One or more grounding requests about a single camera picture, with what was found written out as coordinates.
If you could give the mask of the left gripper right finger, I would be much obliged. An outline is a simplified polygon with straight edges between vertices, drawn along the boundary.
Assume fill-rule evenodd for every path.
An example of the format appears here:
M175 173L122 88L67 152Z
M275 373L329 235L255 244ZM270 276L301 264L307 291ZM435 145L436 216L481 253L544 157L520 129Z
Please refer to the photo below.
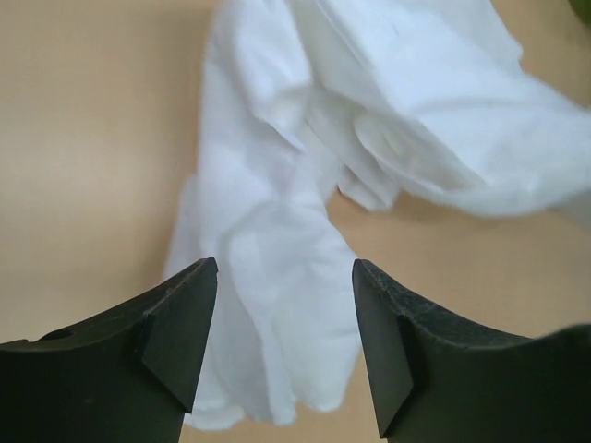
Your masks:
M588 325L530 339L461 317L365 259L352 278L381 438L589 440Z

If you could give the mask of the white long sleeve shirt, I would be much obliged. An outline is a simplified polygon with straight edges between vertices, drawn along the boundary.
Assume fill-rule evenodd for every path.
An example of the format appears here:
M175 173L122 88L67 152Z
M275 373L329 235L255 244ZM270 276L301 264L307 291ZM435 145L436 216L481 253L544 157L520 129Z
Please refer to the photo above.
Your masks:
M197 170L165 275L201 257L218 293L187 425L337 409L360 348L335 191L408 192L477 216L590 189L590 113L521 68L489 1L226 1L203 65Z

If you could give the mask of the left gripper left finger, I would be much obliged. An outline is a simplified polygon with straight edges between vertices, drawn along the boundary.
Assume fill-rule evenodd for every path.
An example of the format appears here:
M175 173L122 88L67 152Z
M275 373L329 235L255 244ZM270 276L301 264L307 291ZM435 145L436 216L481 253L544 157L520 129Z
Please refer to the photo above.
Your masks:
M5 442L176 442L192 410L218 267L169 280L37 341L1 346Z

